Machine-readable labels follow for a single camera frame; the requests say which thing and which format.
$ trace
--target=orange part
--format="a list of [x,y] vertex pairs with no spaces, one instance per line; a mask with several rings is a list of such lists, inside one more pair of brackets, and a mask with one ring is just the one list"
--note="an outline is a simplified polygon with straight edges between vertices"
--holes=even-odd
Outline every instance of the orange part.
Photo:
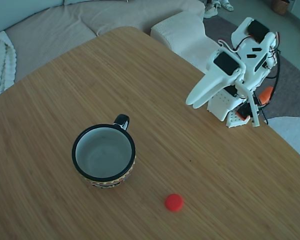
[[262,93],[260,93],[259,101],[262,105],[265,105],[269,102],[273,90],[274,90],[273,86],[268,86]]
[[235,112],[235,114],[242,120],[245,121],[247,118],[244,118],[243,116],[240,115],[240,113],[238,113],[237,111]]

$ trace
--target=floor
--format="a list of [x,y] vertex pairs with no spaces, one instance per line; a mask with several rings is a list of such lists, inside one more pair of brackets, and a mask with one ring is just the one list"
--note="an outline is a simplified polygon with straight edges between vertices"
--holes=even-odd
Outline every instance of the floor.
[[233,12],[219,8],[218,15],[229,22],[240,25],[246,17],[252,17],[272,32],[280,33],[282,56],[300,70],[300,20],[288,13],[281,16],[270,8],[271,0],[229,0],[234,7]]

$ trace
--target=white cloth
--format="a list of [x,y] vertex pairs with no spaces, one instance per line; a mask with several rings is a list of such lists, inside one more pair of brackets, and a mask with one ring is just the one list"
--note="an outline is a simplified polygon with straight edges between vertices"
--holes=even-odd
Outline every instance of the white cloth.
[[0,32],[0,94],[15,83],[16,50],[5,31]]

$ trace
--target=shoe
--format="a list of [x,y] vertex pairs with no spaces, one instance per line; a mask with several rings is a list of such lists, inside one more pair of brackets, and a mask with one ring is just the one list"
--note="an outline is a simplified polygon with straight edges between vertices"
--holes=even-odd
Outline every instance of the shoe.
[[229,11],[229,12],[232,12],[234,9],[234,7],[230,4],[229,0],[220,0],[220,3],[221,3],[221,6]]
[[217,9],[221,8],[221,3],[219,0],[212,0],[212,5]]
[[203,18],[205,19],[210,19],[214,16],[217,16],[218,15],[218,10],[216,7],[214,7],[214,5],[212,3],[208,3],[206,6],[205,6],[205,12],[204,12],[204,16]]

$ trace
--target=sofa cushion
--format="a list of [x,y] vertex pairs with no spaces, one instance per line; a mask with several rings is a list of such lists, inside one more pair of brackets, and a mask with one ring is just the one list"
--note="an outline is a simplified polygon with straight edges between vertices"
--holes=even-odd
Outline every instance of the sofa cushion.
[[203,19],[205,5],[198,0],[102,0],[67,5],[97,36],[112,29],[131,26],[150,33],[162,20],[182,11],[189,11]]
[[62,4],[63,0],[0,0],[0,31],[35,13]]
[[96,37],[65,6],[37,13],[6,30],[16,50],[16,75],[26,75],[70,49]]
[[89,2],[89,1],[112,1],[112,0],[64,0],[64,5],[77,4],[77,3]]

